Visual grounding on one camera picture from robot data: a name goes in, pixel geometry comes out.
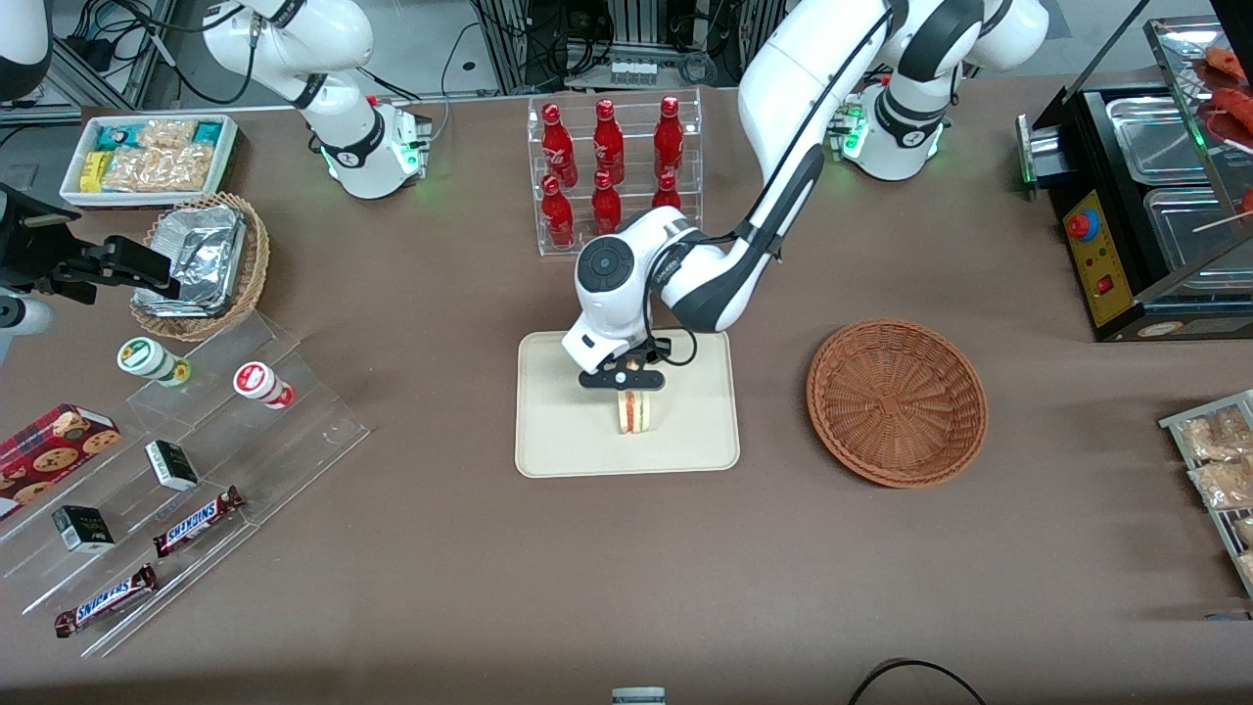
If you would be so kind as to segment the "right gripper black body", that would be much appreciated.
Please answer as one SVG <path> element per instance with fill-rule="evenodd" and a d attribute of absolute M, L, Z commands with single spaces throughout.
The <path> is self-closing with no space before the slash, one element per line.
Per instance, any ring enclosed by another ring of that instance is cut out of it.
<path fill-rule="evenodd" d="M 1 278 L 19 293 L 61 296 L 70 282 L 98 275 L 99 264 L 86 255 L 91 244 L 76 240 L 69 223 L 81 214 L 51 207 L 1 187 Z"/>

